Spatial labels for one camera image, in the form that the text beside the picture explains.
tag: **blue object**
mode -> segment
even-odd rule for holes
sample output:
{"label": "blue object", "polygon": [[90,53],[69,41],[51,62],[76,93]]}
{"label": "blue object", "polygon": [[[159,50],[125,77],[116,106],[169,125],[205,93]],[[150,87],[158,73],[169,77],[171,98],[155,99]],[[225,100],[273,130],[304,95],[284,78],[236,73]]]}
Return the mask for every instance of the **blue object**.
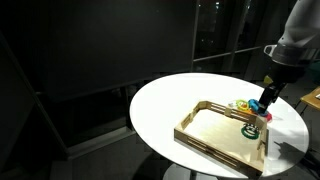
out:
{"label": "blue object", "polygon": [[[251,108],[251,110],[257,114],[258,113],[258,109],[259,109],[259,102],[255,99],[250,99],[249,100],[249,107]],[[266,111],[264,114],[259,114],[262,117],[266,117],[268,115],[268,111]]]}

